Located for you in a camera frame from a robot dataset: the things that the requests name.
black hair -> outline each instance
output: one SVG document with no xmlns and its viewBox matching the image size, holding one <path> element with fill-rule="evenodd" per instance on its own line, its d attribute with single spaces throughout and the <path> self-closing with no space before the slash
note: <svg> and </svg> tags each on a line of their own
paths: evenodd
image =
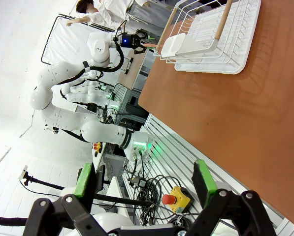
<svg viewBox="0 0 294 236">
<path fill-rule="evenodd" d="M 79 13 L 87 13 L 88 4 L 93 4 L 93 0 L 80 0 L 77 3 L 76 10 Z"/>
</svg>

brown tabletop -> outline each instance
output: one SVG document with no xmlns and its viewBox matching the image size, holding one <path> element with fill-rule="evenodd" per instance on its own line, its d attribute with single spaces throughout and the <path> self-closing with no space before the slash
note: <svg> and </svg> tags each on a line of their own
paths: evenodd
<svg viewBox="0 0 294 236">
<path fill-rule="evenodd" d="M 156 59 L 139 104 L 294 223 L 294 0 L 261 0 L 241 73 Z"/>
</svg>

green light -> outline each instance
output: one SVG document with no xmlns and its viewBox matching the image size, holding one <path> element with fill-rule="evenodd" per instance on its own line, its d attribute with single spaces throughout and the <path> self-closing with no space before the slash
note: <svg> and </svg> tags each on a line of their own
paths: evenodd
<svg viewBox="0 0 294 236">
<path fill-rule="evenodd" d="M 147 144 L 145 143 L 141 143 L 141 142 L 133 142 L 134 145 L 140 145 L 140 146 L 147 146 Z"/>
</svg>

green gripper pad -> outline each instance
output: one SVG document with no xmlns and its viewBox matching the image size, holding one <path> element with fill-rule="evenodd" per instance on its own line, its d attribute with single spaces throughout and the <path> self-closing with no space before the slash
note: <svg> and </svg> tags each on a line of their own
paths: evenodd
<svg viewBox="0 0 294 236">
<path fill-rule="evenodd" d="M 91 163 L 86 163 L 80 173 L 76 188 L 73 192 L 73 194 L 78 198 L 81 198 L 84 196 L 84 192 L 85 192 L 87 182 L 91 172 L 91 166 L 92 166 Z"/>
<path fill-rule="evenodd" d="M 204 160 L 198 160 L 194 163 L 192 181 L 198 195 L 200 205 L 204 209 L 209 204 L 211 197 L 218 189 Z"/>
</svg>

person's hand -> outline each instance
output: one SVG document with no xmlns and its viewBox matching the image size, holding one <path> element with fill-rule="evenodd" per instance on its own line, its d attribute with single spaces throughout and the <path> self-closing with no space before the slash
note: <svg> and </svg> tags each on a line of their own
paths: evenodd
<svg viewBox="0 0 294 236">
<path fill-rule="evenodd" d="M 66 23 L 66 26 L 71 26 L 72 24 L 74 23 L 74 21 L 73 20 L 69 20 L 69 21 L 67 21 L 67 23 Z"/>
<path fill-rule="evenodd" d="M 150 3 L 148 1 L 146 1 L 143 6 L 147 6 L 147 7 L 150 7 Z"/>
</svg>

